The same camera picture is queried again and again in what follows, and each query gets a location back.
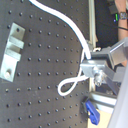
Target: metal clamp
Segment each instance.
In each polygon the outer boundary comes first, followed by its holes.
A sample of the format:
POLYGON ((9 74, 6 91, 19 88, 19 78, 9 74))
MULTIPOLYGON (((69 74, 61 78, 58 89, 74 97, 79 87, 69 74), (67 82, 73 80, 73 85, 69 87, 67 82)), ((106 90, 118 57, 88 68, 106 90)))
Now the metal clamp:
POLYGON ((13 82, 17 62, 21 59, 20 49, 23 49, 22 42, 25 29, 13 23, 7 40, 3 61, 0 69, 0 77, 13 82))

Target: blue component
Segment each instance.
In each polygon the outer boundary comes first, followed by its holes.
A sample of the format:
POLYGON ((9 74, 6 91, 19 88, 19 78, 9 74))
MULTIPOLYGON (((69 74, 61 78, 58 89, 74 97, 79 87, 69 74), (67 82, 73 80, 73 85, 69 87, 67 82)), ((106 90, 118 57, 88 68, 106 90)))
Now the blue component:
POLYGON ((90 112, 90 120, 92 124, 98 125, 100 121, 100 113, 95 109, 95 107, 92 105, 92 103, 89 100, 87 100, 85 104, 87 111, 90 112))

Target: metal bracket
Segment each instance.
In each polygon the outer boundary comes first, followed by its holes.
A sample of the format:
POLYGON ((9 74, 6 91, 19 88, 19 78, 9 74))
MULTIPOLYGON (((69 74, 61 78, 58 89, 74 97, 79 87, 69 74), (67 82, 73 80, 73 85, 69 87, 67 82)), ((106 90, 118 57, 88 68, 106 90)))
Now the metal bracket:
POLYGON ((25 29, 13 23, 7 40, 3 61, 0 69, 0 77, 13 82, 17 62, 21 59, 20 49, 23 49, 22 42, 25 29))

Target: white cable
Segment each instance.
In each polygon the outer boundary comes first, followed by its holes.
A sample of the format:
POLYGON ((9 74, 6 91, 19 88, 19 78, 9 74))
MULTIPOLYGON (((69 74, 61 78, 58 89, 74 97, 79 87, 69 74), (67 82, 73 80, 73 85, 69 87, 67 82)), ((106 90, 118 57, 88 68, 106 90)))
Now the white cable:
MULTIPOLYGON (((48 13, 60 18, 64 22, 66 22, 72 28, 72 30, 75 32, 75 34, 77 35, 77 37, 80 40, 80 43, 83 47, 83 51, 82 51, 82 55, 81 55, 81 62, 84 59, 84 53, 86 54, 87 59, 91 59, 91 54, 90 54, 90 51, 89 51, 89 47, 88 47, 88 44, 87 44, 83 34, 81 33, 80 29, 76 26, 76 24, 70 18, 68 18, 67 16, 65 16, 64 14, 62 14, 59 11, 56 11, 56 10, 50 8, 50 7, 47 7, 47 6, 39 3, 36 0, 29 0, 29 1, 32 4, 34 4, 35 6, 37 6, 38 8, 40 8, 41 10, 43 10, 45 12, 48 12, 48 13)), ((58 86, 58 93, 61 96, 66 96, 66 95, 68 95, 69 93, 71 93, 73 91, 73 89, 76 87, 76 84, 77 84, 78 81, 83 81, 83 80, 86 80, 88 78, 84 75, 80 76, 81 73, 82 73, 82 69, 80 68, 77 77, 68 78, 68 79, 65 79, 65 80, 61 81, 59 86, 58 86), (67 92, 62 92, 61 91, 62 86, 67 84, 67 83, 71 83, 71 82, 74 82, 73 86, 67 92)))
POLYGON ((56 10, 50 8, 50 7, 47 7, 47 6, 39 3, 36 0, 29 0, 29 1, 32 4, 34 4, 35 6, 37 6, 38 8, 40 8, 41 10, 43 10, 45 12, 48 12, 48 13, 60 18, 64 22, 66 22, 72 28, 72 30, 75 32, 75 34, 77 35, 78 39, 80 40, 81 45, 82 45, 82 47, 84 49, 84 53, 86 54, 86 58, 87 59, 91 59, 91 54, 90 54, 90 51, 89 51, 89 47, 88 47, 88 44, 87 44, 83 34, 81 33, 79 28, 76 26, 76 24, 70 18, 68 18, 67 16, 65 16, 64 14, 62 14, 59 11, 56 11, 56 10))
POLYGON ((68 95, 69 93, 71 93, 73 91, 73 89, 76 87, 76 83, 78 81, 83 81, 83 80, 86 80, 88 77, 86 77, 85 75, 83 76, 79 76, 79 77, 73 77, 73 78, 68 78, 68 79, 65 79, 63 81, 60 82, 59 86, 58 86, 58 93, 61 95, 61 96, 66 96, 68 95), (71 82, 75 82, 74 85, 75 86, 72 86, 67 92, 62 92, 61 91, 61 88, 63 85, 67 84, 67 83, 71 83, 71 82))
MULTIPOLYGON (((84 60, 84 50, 82 50, 81 62, 82 62, 83 60, 84 60)), ((86 76, 84 76, 84 75, 83 75, 83 76, 80 76, 81 73, 82 73, 82 69, 81 69, 81 67, 80 67, 77 77, 67 78, 67 79, 61 81, 61 82, 59 83, 59 85, 58 85, 58 93, 59 93, 59 95, 61 95, 61 96, 66 96, 66 95, 70 94, 70 93, 74 90, 74 88, 76 87, 77 82, 88 79, 88 77, 86 77, 86 76), (67 83, 72 83, 72 82, 74 82, 74 84, 72 85, 72 87, 71 87, 68 91, 66 91, 66 92, 62 92, 62 91, 61 91, 61 88, 62 88, 63 85, 65 85, 65 84, 67 84, 67 83)))

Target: black perforated surface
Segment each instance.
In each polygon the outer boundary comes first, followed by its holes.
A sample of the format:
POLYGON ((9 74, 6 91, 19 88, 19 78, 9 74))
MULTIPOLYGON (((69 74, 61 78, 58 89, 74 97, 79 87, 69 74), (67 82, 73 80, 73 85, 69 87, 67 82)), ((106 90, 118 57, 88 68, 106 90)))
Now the black perforated surface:
MULTIPOLYGON (((40 2, 70 17, 89 40, 88 0, 40 2)), ((0 63, 13 22, 25 28, 25 46, 14 82, 0 79, 0 128, 86 128, 81 101, 88 81, 66 97, 57 92, 59 82, 79 69, 81 45, 72 29, 28 0, 1 0, 0 63)))

